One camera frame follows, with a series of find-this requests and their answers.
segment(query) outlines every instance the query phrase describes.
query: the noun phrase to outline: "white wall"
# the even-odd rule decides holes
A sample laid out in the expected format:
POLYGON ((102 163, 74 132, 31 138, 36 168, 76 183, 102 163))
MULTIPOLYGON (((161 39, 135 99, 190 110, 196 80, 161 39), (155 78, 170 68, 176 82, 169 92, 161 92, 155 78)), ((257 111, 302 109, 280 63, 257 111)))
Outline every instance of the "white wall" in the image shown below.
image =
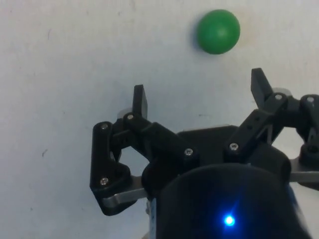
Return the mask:
MULTIPOLYGON (((105 217, 90 192, 92 126, 114 121, 139 83, 150 120, 173 131, 240 124, 255 107, 255 67, 296 97, 319 93, 318 10, 316 0, 1 0, 0 238, 141 238, 145 201, 105 217), (215 8, 242 27, 220 56, 192 36, 215 8)), ((297 155, 301 142, 286 136, 276 144, 297 155)), ((146 161, 131 153, 140 174, 146 161)), ((294 189, 319 239, 319 193, 294 189)))

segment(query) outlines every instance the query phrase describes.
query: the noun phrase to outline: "green ball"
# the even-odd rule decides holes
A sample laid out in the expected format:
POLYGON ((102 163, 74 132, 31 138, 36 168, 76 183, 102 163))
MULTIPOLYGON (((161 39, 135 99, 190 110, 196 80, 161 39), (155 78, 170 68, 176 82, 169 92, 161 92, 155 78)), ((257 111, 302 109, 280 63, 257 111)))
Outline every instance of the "green ball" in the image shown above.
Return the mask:
POLYGON ((233 48, 240 36, 240 25, 234 14, 218 9, 206 14, 197 26, 197 42, 210 54, 222 54, 233 48))

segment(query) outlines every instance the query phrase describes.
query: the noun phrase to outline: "screw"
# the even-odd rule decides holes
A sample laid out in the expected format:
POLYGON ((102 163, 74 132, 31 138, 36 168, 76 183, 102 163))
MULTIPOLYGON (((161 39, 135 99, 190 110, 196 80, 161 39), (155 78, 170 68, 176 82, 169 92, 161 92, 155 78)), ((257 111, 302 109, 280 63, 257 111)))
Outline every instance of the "screw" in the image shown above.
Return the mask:
POLYGON ((281 100, 283 98, 282 95, 275 95, 276 100, 281 100))
POLYGON ((236 151, 236 150, 238 150, 239 146, 236 143, 231 143, 229 145, 229 148, 230 148, 231 151, 236 151))
POLYGON ((102 186, 107 185, 108 182, 109 182, 109 179, 108 179, 108 178, 102 178, 102 179, 100 180, 100 184, 101 184, 102 186))
POLYGON ((315 99, 313 97, 308 97, 307 101, 310 102, 310 103, 313 103, 315 101, 315 99))
POLYGON ((101 129, 105 130, 105 129, 107 129, 107 127, 108 127, 108 125, 105 123, 105 124, 103 124, 103 125, 101 126, 101 129))
POLYGON ((194 153, 194 151, 193 151, 191 148, 187 148, 187 149, 185 149, 185 151, 184 151, 184 154, 185 154, 186 156, 191 156, 193 153, 194 153))

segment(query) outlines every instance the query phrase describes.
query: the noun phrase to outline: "black cylindrical body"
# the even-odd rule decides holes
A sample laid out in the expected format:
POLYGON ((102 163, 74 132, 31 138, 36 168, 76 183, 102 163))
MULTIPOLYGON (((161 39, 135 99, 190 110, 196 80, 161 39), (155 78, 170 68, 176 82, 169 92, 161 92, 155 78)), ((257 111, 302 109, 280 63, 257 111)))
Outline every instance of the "black cylindrical body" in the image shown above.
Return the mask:
POLYGON ((241 164, 189 171, 151 203, 150 239, 308 239, 283 185, 241 164), (225 224, 231 215, 233 226, 225 224))

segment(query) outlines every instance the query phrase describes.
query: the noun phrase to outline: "blue led light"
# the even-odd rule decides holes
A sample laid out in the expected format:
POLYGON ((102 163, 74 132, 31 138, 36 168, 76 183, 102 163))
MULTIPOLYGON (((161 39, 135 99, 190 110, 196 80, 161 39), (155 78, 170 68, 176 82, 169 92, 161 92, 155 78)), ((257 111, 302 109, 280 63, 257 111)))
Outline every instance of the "blue led light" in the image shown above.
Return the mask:
POLYGON ((231 227, 231 226, 235 225, 235 219, 232 216, 226 216, 224 223, 226 226, 231 227))

